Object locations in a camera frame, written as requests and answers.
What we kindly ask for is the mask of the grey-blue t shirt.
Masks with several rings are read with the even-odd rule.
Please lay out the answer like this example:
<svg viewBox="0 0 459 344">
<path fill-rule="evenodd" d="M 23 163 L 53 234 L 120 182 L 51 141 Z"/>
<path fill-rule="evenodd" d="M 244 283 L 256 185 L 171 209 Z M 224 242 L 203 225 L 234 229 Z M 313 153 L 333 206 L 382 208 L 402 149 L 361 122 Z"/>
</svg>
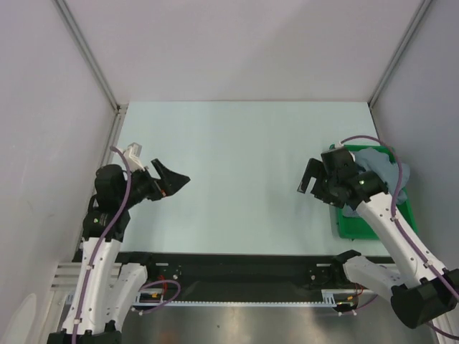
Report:
<svg viewBox="0 0 459 344">
<path fill-rule="evenodd" d="M 387 153 L 377 151 L 373 148 L 365 148 L 354 152 L 355 162 L 359 166 L 359 172 L 373 171 L 383 182 L 386 183 L 391 195 L 394 194 L 398 178 L 399 169 L 396 162 L 390 161 Z M 411 170 L 406 163 L 401 163 L 402 180 L 401 190 L 397 194 L 397 205 L 403 204 L 408 200 L 408 196 L 403 188 L 410 179 Z"/>
</svg>

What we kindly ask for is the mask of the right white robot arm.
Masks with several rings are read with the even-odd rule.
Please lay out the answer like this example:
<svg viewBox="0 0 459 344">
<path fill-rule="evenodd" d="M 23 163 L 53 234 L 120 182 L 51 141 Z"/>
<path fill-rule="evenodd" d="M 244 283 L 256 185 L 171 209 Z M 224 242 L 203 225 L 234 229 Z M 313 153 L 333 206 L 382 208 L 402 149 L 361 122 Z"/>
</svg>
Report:
<svg viewBox="0 0 459 344">
<path fill-rule="evenodd" d="M 338 287 L 357 283 L 388 301 L 399 320 L 415 329 L 454 310 L 458 270 L 448 269 L 422 243 L 393 204 L 386 184 L 373 171 L 360 173 L 347 148 L 334 148 L 308 161 L 298 186 L 325 204 L 355 210 L 378 236 L 397 270 L 349 250 L 334 259 L 331 280 Z"/>
</svg>

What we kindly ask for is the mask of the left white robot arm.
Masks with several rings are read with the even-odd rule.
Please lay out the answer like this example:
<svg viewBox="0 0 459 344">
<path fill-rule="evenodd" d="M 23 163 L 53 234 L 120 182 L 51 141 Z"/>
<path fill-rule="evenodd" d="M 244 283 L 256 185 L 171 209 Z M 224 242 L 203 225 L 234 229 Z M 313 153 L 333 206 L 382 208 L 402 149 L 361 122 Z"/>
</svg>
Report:
<svg viewBox="0 0 459 344">
<path fill-rule="evenodd" d="M 131 219 L 130 208 L 143 200 L 173 196 L 190 178 L 171 171 L 158 159 L 148 170 L 134 162 L 109 164 L 95 174 L 95 195 L 83 220 L 82 259 L 73 301 L 58 332 L 48 343 L 120 343 L 123 323 L 142 287 L 150 287 L 158 270 L 148 262 L 121 266 L 117 280 L 111 274 Z"/>
</svg>

